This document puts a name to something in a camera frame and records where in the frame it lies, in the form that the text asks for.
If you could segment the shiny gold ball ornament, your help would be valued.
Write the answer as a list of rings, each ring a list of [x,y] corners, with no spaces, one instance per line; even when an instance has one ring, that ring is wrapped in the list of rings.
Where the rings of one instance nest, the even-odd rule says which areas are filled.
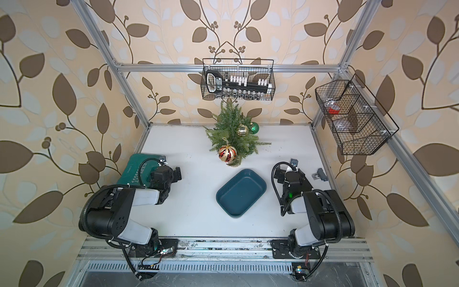
[[[241,124],[241,125],[239,125],[239,127],[237,128],[237,131],[236,131],[236,132],[237,132],[237,135],[238,135],[238,136],[241,136],[241,137],[242,137],[242,136],[246,136],[246,135],[249,134],[249,128],[248,128],[246,125]]]

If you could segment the red gold striped ornament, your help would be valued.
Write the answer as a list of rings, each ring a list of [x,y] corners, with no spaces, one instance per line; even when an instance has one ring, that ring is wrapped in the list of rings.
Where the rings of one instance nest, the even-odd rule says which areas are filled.
[[[228,140],[224,138],[225,145],[218,149],[218,156],[221,161],[229,165],[237,157],[237,150],[229,144]]]

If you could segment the green glitter ball ornament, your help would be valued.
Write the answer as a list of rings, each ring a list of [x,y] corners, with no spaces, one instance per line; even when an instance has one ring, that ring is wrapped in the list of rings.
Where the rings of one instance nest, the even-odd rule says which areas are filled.
[[[249,124],[249,131],[252,135],[255,135],[259,132],[259,124],[256,122],[251,122]]]

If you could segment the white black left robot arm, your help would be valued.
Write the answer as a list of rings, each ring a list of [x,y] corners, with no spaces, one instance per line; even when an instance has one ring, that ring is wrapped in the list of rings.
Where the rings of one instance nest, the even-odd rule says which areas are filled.
[[[88,199],[79,228],[121,250],[139,281],[150,279],[163,258],[176,254],[179,240],[160,240],[158,230],[131,219],[131,210],[163,204],[172,184],[181,179],[180,167],[170,167],[165,156],[134,154],[116,184],[102,187]]]

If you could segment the small green christmas tree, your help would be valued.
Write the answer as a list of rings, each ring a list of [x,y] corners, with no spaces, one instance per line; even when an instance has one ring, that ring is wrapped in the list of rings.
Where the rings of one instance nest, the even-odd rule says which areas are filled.
[[[250,132],[246,136],[238,136],[237,128],[244,124],[249,127],[252,118],[245,116],[242,108],[238,104],[232,103],[230,100],[221,104],[221,112],[216,117],[216,124],[213,128],[205,128],[206,135],[209,138],[213,152],[218,153],[218,149],[225,145],[226,138],[230,145],[237,150],[237,157],[227,166],[240,166],[242,161],[252,154],[258,154],[258,147],[270,145],[269,142],[259,140],[257,135],[252,135]]]

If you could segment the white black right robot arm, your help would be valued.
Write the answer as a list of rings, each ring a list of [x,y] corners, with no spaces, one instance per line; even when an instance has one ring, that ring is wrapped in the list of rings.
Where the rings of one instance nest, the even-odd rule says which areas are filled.
[[[293,162],[276,163],[271,183],[280,204],[280,214],[303,214],[306,225],[294,228],[286,239],[270,241],[275,259],[303,259],[292,271],[298,282],[307,282],[323,263],[329,245],[355,235],[355,224],[335,190],[313,188]]]

